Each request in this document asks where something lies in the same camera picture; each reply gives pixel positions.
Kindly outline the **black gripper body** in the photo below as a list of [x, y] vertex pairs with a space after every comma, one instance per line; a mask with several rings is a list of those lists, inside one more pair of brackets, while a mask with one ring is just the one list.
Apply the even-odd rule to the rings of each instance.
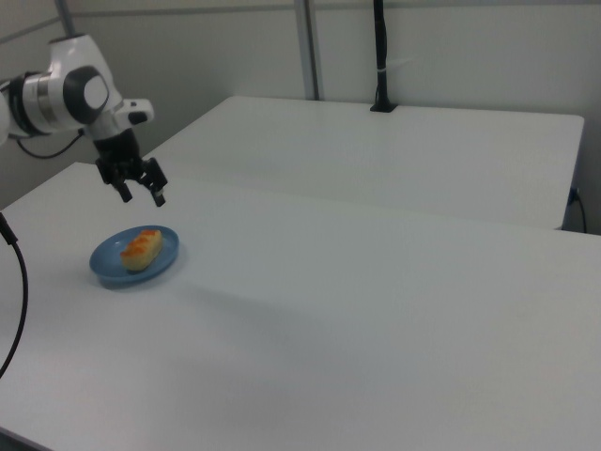
[[148, 189], [162, 189], [168, 183], [156, 159], [142, 158], [132, 129], [93, 144], [99, 153], [96, 165], [105, 184], [117, 188], [134, 180]]

